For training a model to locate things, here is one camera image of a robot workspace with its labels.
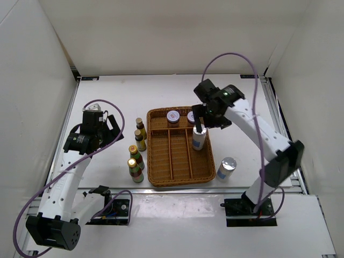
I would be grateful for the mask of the spice jar purple lid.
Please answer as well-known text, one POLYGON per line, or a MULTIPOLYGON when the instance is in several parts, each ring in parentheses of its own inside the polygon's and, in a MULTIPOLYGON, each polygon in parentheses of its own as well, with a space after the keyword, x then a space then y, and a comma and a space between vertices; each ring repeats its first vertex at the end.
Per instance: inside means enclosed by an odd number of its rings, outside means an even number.
POLYGON ((195 119, 194 119, 194 113, 192 111, 188 112, 187 121, 188 121, 188 126, 194 127, 195 119))
POLYGON ((167 113, 167 123, 169 128, 179 127, 180 113, 176 110, 170 110, 167 113))

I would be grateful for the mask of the small brown bottle beige cap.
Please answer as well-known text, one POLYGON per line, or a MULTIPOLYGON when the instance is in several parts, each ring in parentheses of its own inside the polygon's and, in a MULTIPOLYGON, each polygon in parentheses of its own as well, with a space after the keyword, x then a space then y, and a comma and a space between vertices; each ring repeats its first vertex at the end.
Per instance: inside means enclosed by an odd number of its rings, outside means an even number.
POLYGON ((147 134, 146 134, 146 129, 145 129, 143 120, 141 118, 137 118, 135 120, 135 122, 136 122, 137 129, 141 132, 144 140, 146 140, 147 139, 147 134))

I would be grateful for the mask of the sauce bottle yellow cap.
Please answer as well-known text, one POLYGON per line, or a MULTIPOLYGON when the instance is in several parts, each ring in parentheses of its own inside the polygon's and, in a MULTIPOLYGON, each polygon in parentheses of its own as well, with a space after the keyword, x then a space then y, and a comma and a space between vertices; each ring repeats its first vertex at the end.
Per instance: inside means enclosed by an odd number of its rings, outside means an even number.
POLYGON ((143 157, 141 155, 141 153, 139 152, 138 148, 136 145, 130 145, 128 148, 129 152, 130 152, 130 157, 135 159, 137 162, 137 165, 144 170, 145 168, 145 163, 143 160, 143 157))
POLYGON ((127 162, 129 174, 135 183, 141 183, 144 180, 142 169, 138 166, 134 158, 130 158, 127 162))

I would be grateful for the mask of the white canister silver lid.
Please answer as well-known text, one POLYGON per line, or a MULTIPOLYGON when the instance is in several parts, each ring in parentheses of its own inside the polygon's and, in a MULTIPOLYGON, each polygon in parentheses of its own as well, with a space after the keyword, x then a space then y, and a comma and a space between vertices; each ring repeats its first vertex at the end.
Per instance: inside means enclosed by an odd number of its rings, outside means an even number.
POLYGON ((225 157, 217 170, 216 178, 219 181, 227 181, 237 167, 237 162, 232 157, 225 157))
POLYGON ((196 151, 200 151, 203 146, 207 136, 207 128, 204 124, 201 124, 202 131, 198 132, 196 126, 193 127, 192 131, 192 147, 196 151))

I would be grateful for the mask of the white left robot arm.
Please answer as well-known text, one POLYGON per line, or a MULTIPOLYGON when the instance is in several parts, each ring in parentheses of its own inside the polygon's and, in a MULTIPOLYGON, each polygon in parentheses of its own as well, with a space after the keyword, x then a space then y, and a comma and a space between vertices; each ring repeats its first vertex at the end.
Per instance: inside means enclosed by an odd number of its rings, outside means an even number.
POLYGON ((106 116, 98 109, 83 111, 82 122, 67 137, 60 173, 51 181, 46 201, 37 215, 26 220, 26 228, 37 245, 73 250, 81 228, 94 217, 112 211, 111 192, 102 185, 87 192, 78 205, 73 202, 94 154, 121 139, 123 129, 114 115, 106 116))

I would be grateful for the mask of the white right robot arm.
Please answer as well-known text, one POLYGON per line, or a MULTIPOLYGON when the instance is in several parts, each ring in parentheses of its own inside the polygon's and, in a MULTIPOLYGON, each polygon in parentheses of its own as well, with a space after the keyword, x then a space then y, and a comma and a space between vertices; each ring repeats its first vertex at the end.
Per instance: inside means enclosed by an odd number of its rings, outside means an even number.
POLYGON ((226 128, 235 124, 260 150, 262 168, 259 176, 241 197, 243 212, 253 215, 300 167, 304 144, 275 131, 253 111, 245 95, 232 84, 219 89, 206 79, 193 91, 201 101, 201 104, 192 106, 198 132, 202 127, 226 128))

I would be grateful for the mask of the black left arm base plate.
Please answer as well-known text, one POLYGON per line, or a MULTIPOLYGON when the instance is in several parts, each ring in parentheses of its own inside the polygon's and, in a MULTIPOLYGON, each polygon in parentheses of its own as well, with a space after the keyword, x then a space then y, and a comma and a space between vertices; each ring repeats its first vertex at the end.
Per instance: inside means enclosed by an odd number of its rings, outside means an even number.
POLYGON ((108 213, 91 219, 87 225, 127 226, 130 204, 130 199, 116 199, 108 213))

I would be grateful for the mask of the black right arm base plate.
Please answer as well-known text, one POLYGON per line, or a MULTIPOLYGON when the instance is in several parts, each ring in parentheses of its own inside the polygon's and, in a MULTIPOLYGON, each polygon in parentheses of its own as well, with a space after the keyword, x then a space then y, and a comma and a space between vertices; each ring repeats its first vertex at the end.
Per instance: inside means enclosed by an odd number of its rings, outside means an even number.
POLYGON ((220 207, 225 210, 227 227, 274 227, 277 226, 274 207, 270 198, 253 212, 241 198, 224 199, 220 207))

